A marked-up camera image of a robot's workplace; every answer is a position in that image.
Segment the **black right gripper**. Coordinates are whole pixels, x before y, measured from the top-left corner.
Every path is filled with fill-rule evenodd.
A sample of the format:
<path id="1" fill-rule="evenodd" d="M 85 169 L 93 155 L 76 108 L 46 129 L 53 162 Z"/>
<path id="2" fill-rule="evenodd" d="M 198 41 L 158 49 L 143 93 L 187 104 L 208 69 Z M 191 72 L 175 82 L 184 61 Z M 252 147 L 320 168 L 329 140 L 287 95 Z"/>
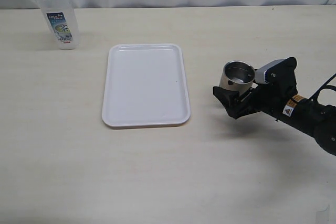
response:
<path id="1" fill-rule="evenodd" d="M 298 93 L 295 77 L 296 58 L 286 58 L 282 63 L 277 69 L 277 76 L 268 84 L 256 84 L 255 88 L 250 88 L 247 94 L 241 97 L 238 91 L 226 90 L 219 86 L 213 86 L 213 95 L 223 107 L 228 107 L 228 115 L 235 119 L 259 111 L 278 116 L 288 99 Z"/>

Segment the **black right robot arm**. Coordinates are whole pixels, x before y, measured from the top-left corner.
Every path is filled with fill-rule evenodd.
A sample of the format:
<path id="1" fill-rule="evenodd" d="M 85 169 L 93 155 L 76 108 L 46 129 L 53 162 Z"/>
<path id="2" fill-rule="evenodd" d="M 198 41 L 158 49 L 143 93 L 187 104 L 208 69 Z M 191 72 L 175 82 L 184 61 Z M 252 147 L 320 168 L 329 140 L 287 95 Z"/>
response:
<path id="1" fill-rule="evenodd" d="M 213 95 L 231 118 L 264 112 L 313 137 L 324 151 L 335 155 L 335 106 L 318 102 L 322 90 L 335 90 L 330 84 L 333 78 L 305 98 L 297 90 L 296 66 L 294 57 L 274 60 L 259 69 L 230 61 Z"/>

